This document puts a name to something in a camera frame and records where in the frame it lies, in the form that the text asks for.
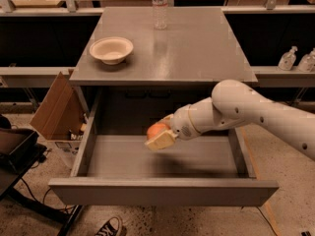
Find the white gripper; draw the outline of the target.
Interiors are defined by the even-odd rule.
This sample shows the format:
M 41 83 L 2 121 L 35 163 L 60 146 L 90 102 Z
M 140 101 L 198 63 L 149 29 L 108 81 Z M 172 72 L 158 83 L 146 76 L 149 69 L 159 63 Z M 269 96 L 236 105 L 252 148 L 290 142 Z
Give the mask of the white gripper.
M 159 122 L 170 125 L 173 132 L 162 129 L 155 133 L 149 133 L 145 145 L 150 150 L 169 148 L 174 145 L 176 138 L 187 141 L 200 136 L 191 121 L 189 105 L 177 109 L 174 114 L 161 118 Z

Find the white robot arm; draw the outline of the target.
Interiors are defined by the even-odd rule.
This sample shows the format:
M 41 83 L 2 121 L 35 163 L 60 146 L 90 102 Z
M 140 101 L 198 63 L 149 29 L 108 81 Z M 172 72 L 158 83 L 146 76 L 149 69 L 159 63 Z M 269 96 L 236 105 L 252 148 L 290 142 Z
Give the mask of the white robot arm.
M 315 159 L 315 115 L 274 102 L 242 82 L 224 80 L 212 95 L 187 104 L 153 124 L 146 147 L 169 148 L 209 131 L 228 130 L 254 123 L 266 129 L 307 157 Z

